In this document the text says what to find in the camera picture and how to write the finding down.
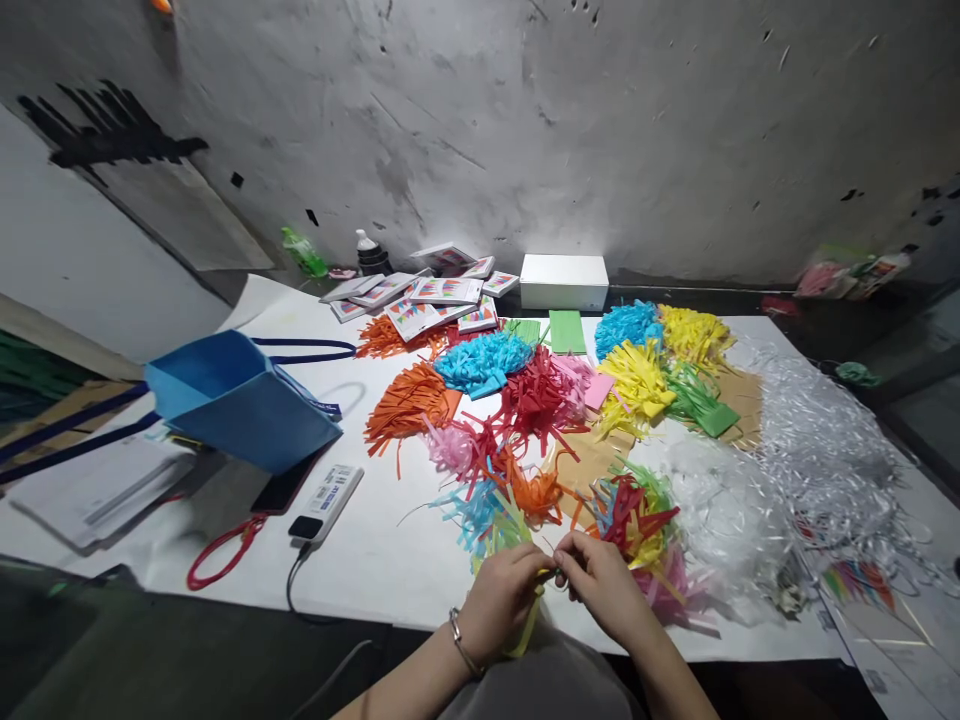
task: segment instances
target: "bracelet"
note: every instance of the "bracelet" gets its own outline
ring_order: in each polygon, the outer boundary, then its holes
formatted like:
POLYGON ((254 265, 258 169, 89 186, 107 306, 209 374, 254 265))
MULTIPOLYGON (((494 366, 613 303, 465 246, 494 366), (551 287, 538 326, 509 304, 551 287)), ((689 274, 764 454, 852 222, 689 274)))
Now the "bracelet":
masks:
POLYGON ((478 680, 483 677, 485 668, 477 667, 477 664, 473 659, 467 655, 467 651, 463 649, 461 643, 463 635, 460 634, 460 626, 457 624, 457 616, 460 615, 459 608, 450 608, 450 627, 453 629, 453 644, 457 646, 457 650, 460 651, 460 655, 463 657, 463 661, 467 664, 467 669, 473 674, 478 680))

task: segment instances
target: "phone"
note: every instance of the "phone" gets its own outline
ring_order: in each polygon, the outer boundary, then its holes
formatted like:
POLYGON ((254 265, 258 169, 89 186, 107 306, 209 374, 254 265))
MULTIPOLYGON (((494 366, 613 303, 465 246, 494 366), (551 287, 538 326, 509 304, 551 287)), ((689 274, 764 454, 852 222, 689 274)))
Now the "phone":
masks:
POLYGON ((303 481, 307 479, 321 455, 323 455, 323 450, 317 450, 286 472, 272 476, 260 494, 257 495, 257 499, 253 501, 250 512, 264 515, 283 515, 290 508, 293 499, 300 492, 303 481))

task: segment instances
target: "gray concrete wall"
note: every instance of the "gray concrete wall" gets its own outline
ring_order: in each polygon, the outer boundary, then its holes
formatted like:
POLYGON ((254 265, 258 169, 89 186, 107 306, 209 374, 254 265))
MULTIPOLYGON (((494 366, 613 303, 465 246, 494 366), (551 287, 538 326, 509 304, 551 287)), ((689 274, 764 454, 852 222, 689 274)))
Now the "gray concrete wall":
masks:
POLYGON ((264 237, 292 224, 332 260, 364 227, 395 256, 456 240, 505 269, 602 253, 770 284, 822 242, 935 238, 910 214, 960 170, 954 6, 182 0, 167 22, 2 0, 0 100, 112 79, 210 143, 194 163, 264 237))

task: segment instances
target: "right hand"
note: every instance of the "right hand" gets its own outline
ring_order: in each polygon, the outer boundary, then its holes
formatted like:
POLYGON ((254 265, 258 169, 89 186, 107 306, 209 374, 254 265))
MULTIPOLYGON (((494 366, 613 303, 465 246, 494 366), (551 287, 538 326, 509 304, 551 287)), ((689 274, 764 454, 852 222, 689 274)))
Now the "right hand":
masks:
POLYGON ((570 599, 587 606, 603 631, 631 655, 660 623, 616 545, 571 532, 553 559, 562 571, 557 587, 571 586, 570 599))

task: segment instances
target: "orange shredded paper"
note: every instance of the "orange shredded paper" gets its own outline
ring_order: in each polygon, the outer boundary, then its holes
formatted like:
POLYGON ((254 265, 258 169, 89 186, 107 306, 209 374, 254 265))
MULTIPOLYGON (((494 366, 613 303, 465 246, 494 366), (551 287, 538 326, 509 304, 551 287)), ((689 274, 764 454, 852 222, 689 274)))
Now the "orange shredded paper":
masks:
POLYGON ((360 331, 360 340, 362 342, 357 347, 357 357, 385 358, 430 348, 429 360, 433 362, 447 345, 447 331, 440 326, 432 327, 405 343, 390 318, 380 315, 360 331))

